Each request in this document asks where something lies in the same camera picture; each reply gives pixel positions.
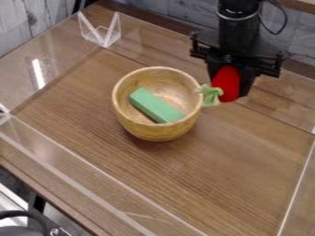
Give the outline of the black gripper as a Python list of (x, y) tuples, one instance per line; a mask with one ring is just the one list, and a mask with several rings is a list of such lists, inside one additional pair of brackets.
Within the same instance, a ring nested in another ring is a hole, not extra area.
[(210, 79), (224, 65), (241, 69), (240, 97), (246, 97), (260, 75), (280, 77), (288, 53), (261, 36), (261, 13), (245, 18), (230, 18), (218, 13), (218, 30), (194, 30), (190, 54), (208, 64)]

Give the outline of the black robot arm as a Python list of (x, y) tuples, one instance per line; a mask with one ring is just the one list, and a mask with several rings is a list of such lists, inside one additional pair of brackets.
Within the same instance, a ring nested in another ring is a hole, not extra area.
[[(262, 2), (270, 1), (284, 13), (284, 25), (273, 31), (262, 20)], [(257, 77), (280, 77), (286, 51), (264, 39), (261, 29), (278, 36), (289, 24), (289, 15), (277, 0), (220, 0), (218, 30), (191, 32), (190, 54), (208, 64), (214, 97), (233, 102), (245, 97)]]

